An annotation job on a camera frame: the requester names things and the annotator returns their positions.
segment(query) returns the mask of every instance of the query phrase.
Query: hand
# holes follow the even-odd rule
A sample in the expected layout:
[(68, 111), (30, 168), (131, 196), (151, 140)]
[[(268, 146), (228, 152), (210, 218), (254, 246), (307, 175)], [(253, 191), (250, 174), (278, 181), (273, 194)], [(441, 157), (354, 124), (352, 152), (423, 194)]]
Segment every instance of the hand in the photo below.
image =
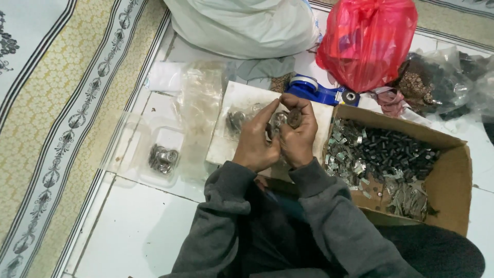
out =
[(307, 99), (284, 93), (280, 100), (289, 110), (298, 108), (302, 112), (302, 123), (298, 128), (292, 129), (287, 124), (280, 126), (282, 152), (287, 162), (296, 169), (309, 164), (313, 159), (312, 145), (317, 132), (316, 116), (311, 102)]
[(259, 111), (251, 121), (242, 125), (239, 145), (232, 162), (258, 173), (268, 169), (279, 160), (280, 137), (275, 136), (269, 145), (265, 135), (266, 126), (278, 105), (280, 101), (275, 99)]

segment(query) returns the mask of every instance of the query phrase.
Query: red plastic bag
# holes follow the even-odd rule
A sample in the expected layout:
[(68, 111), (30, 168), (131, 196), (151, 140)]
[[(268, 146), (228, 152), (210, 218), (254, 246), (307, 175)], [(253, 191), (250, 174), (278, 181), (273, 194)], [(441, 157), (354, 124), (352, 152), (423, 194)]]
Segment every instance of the red plastic bag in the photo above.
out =
[(356, 92), (382, 87), (398, 77), (417, 18), (412, 0), (340, 0), (329, 12), (317, 65)]

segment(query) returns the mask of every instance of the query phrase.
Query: blue tape dispenser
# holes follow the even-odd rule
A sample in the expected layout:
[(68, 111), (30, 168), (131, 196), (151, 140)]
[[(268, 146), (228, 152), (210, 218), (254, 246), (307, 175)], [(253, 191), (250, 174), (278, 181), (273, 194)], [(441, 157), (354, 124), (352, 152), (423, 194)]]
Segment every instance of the blue tape dispenser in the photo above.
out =
[(286, 93), (291, 93), (300, 98), (305, 98), (311, 101), (337, 106), (338, 104), (348, 104), (358, 106), (360, 95), (345, 87), (336, 89), (328, 89), (317, 83), (317, 80), (312, 77), (297, 74), (288, 84)]

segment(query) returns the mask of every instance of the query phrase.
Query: gray cloth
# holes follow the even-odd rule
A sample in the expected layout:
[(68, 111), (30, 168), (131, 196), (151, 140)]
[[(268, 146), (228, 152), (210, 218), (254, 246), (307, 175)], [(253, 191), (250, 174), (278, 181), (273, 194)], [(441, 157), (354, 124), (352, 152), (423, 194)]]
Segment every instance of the gray cloth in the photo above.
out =
[(293, 72), (294, 67), (295, 58), (293, 56), (253, 59), (243, 62), (237, 69), (237, 75), (246, 81), (256, 78), (273, 78)]
[[(329, 261), (336, 259), (349, 277), (423, 277), (353, 204), (345, 182), (329, 177), (315, 158), (289, 175), (299, 187), (299, 202), (317, 246)], [(190, 233), (172, 272), (163, 278), (217, 277), (233, 262), (239, 249), (237, 217), (250, 213), (244, 194), (256, 176), (251, 170), (227, 161), (209, 177), (206, 202), (197, 206)], [(255, 277), (277, 274), (282, 273), (260, 273)], [(313, 274), (314, 270), (298, 269), (283, 271), (282, 276)]]

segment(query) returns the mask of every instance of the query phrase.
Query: person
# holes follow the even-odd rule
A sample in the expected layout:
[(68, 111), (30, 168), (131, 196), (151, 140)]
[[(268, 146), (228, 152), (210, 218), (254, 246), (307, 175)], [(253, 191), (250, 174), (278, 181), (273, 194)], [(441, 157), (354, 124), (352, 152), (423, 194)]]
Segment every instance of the person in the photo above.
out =
[[(302, 112), (300, 127), (265, 128), (279, 103)], [(308, 100), (284, 93), (242, 127), (232, 161), (207, 180), (170, 274), (174, 277), (482, 276), (484, 257), (466, 238), (428, 225), (375, 227), (352, 202), (348, 186), (328, 176), (312, 147), (317, 122)], [(290, 217), (256, 186), (257, 173), (283, 155), (307, 222)]]

